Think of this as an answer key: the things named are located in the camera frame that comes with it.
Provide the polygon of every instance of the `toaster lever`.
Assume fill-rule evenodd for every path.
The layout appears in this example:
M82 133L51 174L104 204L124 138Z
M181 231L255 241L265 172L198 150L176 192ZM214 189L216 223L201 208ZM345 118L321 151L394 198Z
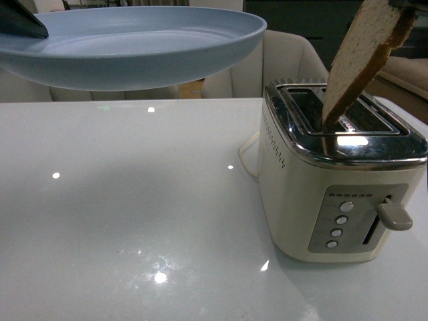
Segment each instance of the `toaster lever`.
M387 229L406 231L413 225L404 205L394 204L389 197L385 197L384 203L377 205L376 212Z

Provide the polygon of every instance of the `toast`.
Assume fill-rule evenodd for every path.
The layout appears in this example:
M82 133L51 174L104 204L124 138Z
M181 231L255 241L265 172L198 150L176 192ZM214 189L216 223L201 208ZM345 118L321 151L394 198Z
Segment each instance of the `toast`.
M332 62L322 109L325 127L338 122L386 64L391 50L402 46L415 19L414 9L392 7L388 0L362 3Z

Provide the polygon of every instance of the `white table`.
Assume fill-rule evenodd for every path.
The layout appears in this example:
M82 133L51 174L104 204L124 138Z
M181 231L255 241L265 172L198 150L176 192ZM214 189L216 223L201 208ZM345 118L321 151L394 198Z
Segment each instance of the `white table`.
M0 320L426 320L427 180L374 261L291 259L237 157L260 110L0 105Z

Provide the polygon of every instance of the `chair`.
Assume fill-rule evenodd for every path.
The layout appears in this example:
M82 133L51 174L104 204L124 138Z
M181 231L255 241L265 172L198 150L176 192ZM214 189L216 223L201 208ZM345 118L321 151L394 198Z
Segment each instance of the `chair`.
M189 5L191 7L243 10L243 0L189 0Z
M307 39L266 30L261 43L242 62L205 78L202 97L261 97L263 87L272 80L327 77L327 69Z
M0 102L84 102L179 99L178 86L127 92L90 92L37 84L0 68Z

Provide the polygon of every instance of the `toaster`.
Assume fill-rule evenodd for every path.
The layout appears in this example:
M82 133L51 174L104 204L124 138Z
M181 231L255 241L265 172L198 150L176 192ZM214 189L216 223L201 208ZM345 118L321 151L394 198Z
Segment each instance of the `toaster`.
M323 128L325 80L278 80L263 91L257 176L274 243L310 262L365 262L391 230L412 226L405 205L427 171L427 141L362 93Z

